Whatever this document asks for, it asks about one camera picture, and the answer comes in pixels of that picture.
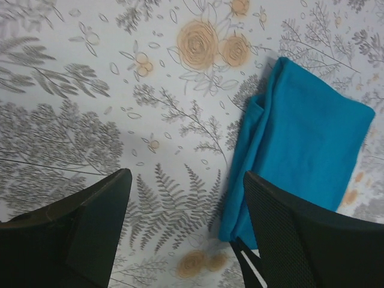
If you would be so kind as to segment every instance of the blue cloth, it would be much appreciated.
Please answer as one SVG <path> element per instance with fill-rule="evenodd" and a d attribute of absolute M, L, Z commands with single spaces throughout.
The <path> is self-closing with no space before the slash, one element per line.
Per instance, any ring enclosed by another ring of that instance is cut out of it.
<path fill-rule="evenodd" d="M 265 95 L 253 96 L 239 133 L 219 238 L 256 239 L 243 177 L 253 171 L 302 199 L 336 211 L 374 111 L 344 98 L 287 58 L 280 58 Z"/>

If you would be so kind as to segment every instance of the table surface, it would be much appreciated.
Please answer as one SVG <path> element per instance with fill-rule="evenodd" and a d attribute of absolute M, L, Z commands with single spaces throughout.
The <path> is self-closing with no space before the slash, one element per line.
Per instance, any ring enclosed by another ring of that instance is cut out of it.
<path fill-rule="evenodd" d="M 279 55 L 376 111 L 339 212 L 384 223 L 383 0 L 0 10 L 0 220 L 130 168 L 110 287 L 244 286 L 217 215 L 246 101 Z"/>

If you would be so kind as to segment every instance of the floral tablecloth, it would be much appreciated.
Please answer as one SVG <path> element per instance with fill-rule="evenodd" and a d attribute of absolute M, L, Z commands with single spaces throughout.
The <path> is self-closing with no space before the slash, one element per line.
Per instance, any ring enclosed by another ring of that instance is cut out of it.
<path fill-rule="evenodd" d="M 215 236 L 283 55 L 376 111 L 339 212 L 384 223 L 383 26 L 383 0 L 0 0 L 0 220 L 128 167 L 109 286 L 243 287 Z"/>

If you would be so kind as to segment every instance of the gray foliage print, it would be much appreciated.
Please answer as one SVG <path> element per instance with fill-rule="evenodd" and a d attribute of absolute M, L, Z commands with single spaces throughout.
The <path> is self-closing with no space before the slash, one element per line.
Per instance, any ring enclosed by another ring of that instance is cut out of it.
<path fill-rule="evenodd" d="M 156 239 L 155 253 L 170 240 L 173 249 L 177 249 L 190 233 L 203 226 L 212 228 L 224 203 L 224 196 L 220 195 L 221 172 L 218 171 L 215 184 L 208 191 L 200 176 L 187 165 L 185 168 L 190 185 L 184 189 L 163 171 L 160 163 L 155 168 L 158 193 L 140 174 L 137 176 L 139 201 L 130 201 L 124 221 L 131 227 L 131 248 L 140 240 L 140 249 L 144 250 Z"/>
<path fill-rule="evenodd" d="M 345 93 L 351 86 L 352 80 L 356 73 L 353 73 L 351 76 L 344 76 L 342 78 L 336 77 L 332 82 L 332 87 L 339 93 Z"/>
<path fill-rule="evenodd" d="M 81 114 L 64 100 L 27 111 L 0 102 L 0 199 L 13 215 L 37 209 L 85 188 L 86 175 L 120 168 L 123 143 L 114 122 Z"/>
<path fill-rule="evenodd" d="M 234 261 L 230 267 L 225 269 L 221 277 L 222 279 L 218 283 L 219 288 L 244 287 L 244 278 L 238 261 Z"/>
<path fill-rule="evenodd" d="M 356 11 L 356 14 L 359 13 L 364 5 L 368 2 L 369 0 L 348 0 L 348 6 Z M 334 0 L 334 4 L 339 4 L 341 3 L 341 0 Z"/>
<path fill-rule="evenodd" d="M 198 105 L 196 100 L 191 102 L 189 112 L 180 107 L 179 101 L 176 97 L 170 94 L 167 90 L 162 88 L 160 96 L 155 96 L 155 89 L 146 84 L 136 85 L 133 91 L 133 97 L 136 99 L 138 105 L 148 105 L 151 107 L 158 107 L 161 105 L 168 112 L 162 114 L 163 120 L 168 123 L 174 123 L 178 120 L 188 121 L 187 125 L 181 125 L 180 135 L 187 136 L 189 133 L 201 135 L 207 140 L 200 142 L 195 151 L 211 151 L 215 155 L 222 155 L 226 165 L 228 165 L 227 158 L 223 149 L 220 146 L 220 140 L 223 138 L 221 125 L 216 120 L 216 117 L 211 115 L 207 120 L 202 118 L 203 109 Z"/>
<path fill-rule="evenodd" d="M 379 18 L 378 22 L 384 25 L 384 0 L 375 0 L 375 14 Z"/>
<path fill-rule="evenodd" d="M 227 137 L 226 145 L 227 145 L 228 151 L 234 150 L 236 147 L 241 124 L 242 124 L 242 119 L 236 120 L 235 122 L 232 122 L 227 126 L 228 134 L 226 136 Z"/>
<path fill-rule="evenodd" d="M 323 80 L 335 77 L 341 67 L 356 71 L 351 64 L 353 44 L 340 34 L 333 35 L 327 6 L 315 2 L 310 10 L 312 21 L 305 25 L 304 35 L 295 19 L 283 21 L 279 53 L 288 57 Z"/>
<path fill-rule="evenodd" d="M 384 98 L 381 97 L 380 92 L 377 89 L 374 89 L 372 92 L 365 93 L 361 99 L 361 102 L 372 107 L 376 111 L 382 107 L 383 101 Z"/>
<path fill-rule="evenodd" d="M 379 33 L 368 36 L 368 32 L 362 29 L 356 32 L 352 38 L 355 45 L 359 46 L 360 53 L 368 56 L 368 62 L 374 68 L 384 63 L 384 43 L 381 43 Z"/>
<path fill-rule="evenodd" d="M 230 100 L 237 108 L 245 112 L 250 98 L 265 93 L 266 86 L 267 80 L 265 78 L 260 79 L 258 75 L 253 74 L 241 83 L 239 91 Z"/>
<path fill-rule="evenodd" d="M 359 205 L 352 217 L 370 221 L 370 222 L 382 222 L 384 219 L 384 197 L 372 198 L 368 204 Z"/>
<path fill-rule="evenodd" d="M 378 141 L 378 145 L 374 145 L 372 140 L 369 140 L 369 137 L 366 136 L 363 144 L 363 151 L 365 155 L 362 158 L 361 167 L 366 173 L 372 172 L 384 172 L 384 137 L 381 137 Z M 376 191 L 376 194 L 379 194 L 383 190 Z"/>
<path fill-rule="evenodd" d="M 53 29 L 48 18 L 52 12 L 64 21 L 55 5 L 56 0 L 0 0 L 0 38 L 16 37 L 21 28 L 27 32 L 40 32 L 43 23 Z"/>
<path fill-rule="evenodd" d="M 45 54 L 46 48 L 29 44 L 39 41 L 35 37 L 9 38 L 0 41 L 0 88 L 13 93 L 25 93 L 25 88 L 39 84 L 47 93 L 68 98 L 80 91 L 95 98 L 95 94 L 109 97 L 109 86 L 97 78 L 95 70 L 88 65 L 68 64 L 65 72 L 42 68 L 46 60 L 56 60 Z M 31 70 L 30 75 L 12 72 L 13 67 Z"/>
<path fill-rule="evenodd" d="M 116 0 L 117 3 L 127 6 L 126 11 L 116 18 L 119 28 L 124 28 L 129 34 L 137 31 L 139 22 L 152 18 L 153 6 L 159 6 L 161 0 Z"/>
<path fill-rule="evenodd" d="M 114 266 L 120 268 L 127 260 L 122 257 L 115 259 Z M 166 271 L 167 261 L 164 257 L 155 256 L 149 259 L 144 258 L 141 263 L 127 265 L 123 269 L 114 271 L 111 276 L 109 287 L 121 287 L 122 284 L 128 287 L 146 288 L 153 287 L 152 285 L 158 280 L 158 276 Z M 123 280 L 118 280 L 118 276 L 123 276 Z"/>

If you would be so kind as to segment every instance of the orange flower print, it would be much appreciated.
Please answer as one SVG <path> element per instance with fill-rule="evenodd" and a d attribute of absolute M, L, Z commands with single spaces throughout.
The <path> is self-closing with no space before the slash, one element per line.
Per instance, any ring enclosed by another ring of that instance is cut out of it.
<path fill-rule="evenodd" d="M 227 256 L 225 254 L 218 254 L 211 257 L 207 261 L 206 267 L 208 268 L 208 270 L 215 272 L 223 268 L 226 263 L 227 263 Z"/>
<path fill-rule="evenodd" d="M 136 72 L 140 77 L 146 77 L 149 72 L 154 69 L 152 63 L 149 62 L 147 55 L 142 52 L 139 52 L 136 55 L 135 60 L 137 62 Z"/>
<path fill-rule="evenodd" d="M 182 62 L 196 70 L 205 70 L 214 63 L 218 38 L 210 23 L 192 21 L 177 37 Z"/>
<path fill-rule="evenodd" d="M 205 265 L 206 256 L 201 250 L 194 250 L 185 255 L 176 270 L 180 278 L 195 277 Z"/>
<path fill-rule="evenodd" d="M 231 9 L 232 12 L 239 15 L 246 15 L 250 7 L 250 0 L 232 0 Z"/>
<path fill-rule="evenodd" d="M 220 54 L 223 60 L 232 67 L 244 64 L 250 53 L 247 39 L 241 36 L 231 36 L 220 44 Z"/>
<path fill-rule="evenodd" d="M 363 177 L 364 177 L 364 172 L 359 172 L 359 173 L 356 175 L 355 182 L 356 182 L 356 183 L 359 183 Z"/>
<path fill-rule="evenodd" d="M 356 198 L 358 197 L 358 191 L 356 189 L 353 189 L 352 191 L 347 190 L 346 194 L 343 198 L 343 204 L 345 205 L 351 205 Z"/>

